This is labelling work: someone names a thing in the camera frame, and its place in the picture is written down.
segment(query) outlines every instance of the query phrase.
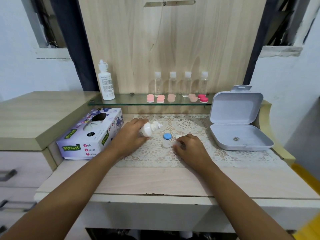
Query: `glass shelf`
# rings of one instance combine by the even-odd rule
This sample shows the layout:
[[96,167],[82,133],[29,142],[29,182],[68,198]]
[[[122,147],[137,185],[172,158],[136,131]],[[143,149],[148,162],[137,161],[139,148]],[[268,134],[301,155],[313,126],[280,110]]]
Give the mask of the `glass shelf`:
[[167,98],[168,95],[165,95],[164,103],[159,104],[157,103],[157,98],[154,97],[153,103],[147,103],[147,94],[115,94],[115,99],[113,100],[103,100],[101,96],[98,96],[94,100],[90,100],[89,105],[90,106],[102,106],[102,105],[157,105],[157,106],[168,106],[168,105],[211,105],[212,100],[214,98],[214,94],[207,94],[207,98],[209,99],[208,103],[201,103],[198,99],[196,102],[191,102],[188,97],[183,97],[181,94],[178,94],[176,96],[176,100],[172,103],[169,103]]

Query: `lace pattern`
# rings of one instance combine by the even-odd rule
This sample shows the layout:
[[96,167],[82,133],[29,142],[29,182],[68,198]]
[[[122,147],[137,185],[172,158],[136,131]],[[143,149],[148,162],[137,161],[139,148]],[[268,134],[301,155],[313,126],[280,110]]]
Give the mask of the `lace pattern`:
[[163,134],[171,133],[171,142],[176,135],[191,133],[199,137],[211,159],[219,167],[286,167],[271,149],[267,151],[227,151],[214,141],[208,114],[140,114],[135,118],[159,121],[163,127],[154,132],[153,137],[132,155],[125,157],[116,167],[185,167],[184,161],[175,154],[172,147],[162,146]]

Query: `window sill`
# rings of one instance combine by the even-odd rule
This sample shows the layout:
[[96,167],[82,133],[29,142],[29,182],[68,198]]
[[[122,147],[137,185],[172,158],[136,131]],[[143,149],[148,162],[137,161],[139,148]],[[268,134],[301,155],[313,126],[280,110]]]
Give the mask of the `window sill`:
[[71,59],[67,48],[34,48],[37,59]]
[[263,46],[259,58],[300,56],[302,50],[302,46]]

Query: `white bottle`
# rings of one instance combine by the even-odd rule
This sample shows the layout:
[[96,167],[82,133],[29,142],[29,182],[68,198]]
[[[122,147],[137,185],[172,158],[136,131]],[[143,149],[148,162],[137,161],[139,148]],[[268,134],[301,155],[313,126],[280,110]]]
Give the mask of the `white bottle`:
[[191,72],[185,72],[185,78],[183,81],[183,97],[188,97],[191,93]]
[[170,72],[170,78],[169,78],[169,94],[174,94],[176,96],[176,84],[177,84],[177,73],[176,72]]
[[99,78],[99,85],[101,89],[102,98],[104,100],[112,100],[115,98],[115,93],[113,90],[111,73],[107,72],[107,69],[108,69],[108,64],[105,63],[103,60],[100,60],[100,63],[99,63],[100,73],[98,74],[98,78]]
[[207,95],[208,72],[202,72],[199,80],[199,94]]
[[155,93],[154,95],[157,97],[163,92],[163,81],[161,79],[161,72],[154,72],[154,82],[155,82]]
[[147,122],[142,126],[142,128],[139,130],[139,134],[141,136],[150,137],[152,136],[152,133],[162,127],[162,124],[158,121],[154,121],[153,123]]

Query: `blue cap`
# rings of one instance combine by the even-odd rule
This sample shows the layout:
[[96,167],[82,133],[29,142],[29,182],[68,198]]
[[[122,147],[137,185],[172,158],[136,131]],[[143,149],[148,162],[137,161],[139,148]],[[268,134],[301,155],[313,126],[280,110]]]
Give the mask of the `blue cap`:
[[165,134],[163,135],[163,138],[166,139],[166,140],[170,140],[171,137],[172,137],[172,136],[171,136],[170,133],[165,133]]

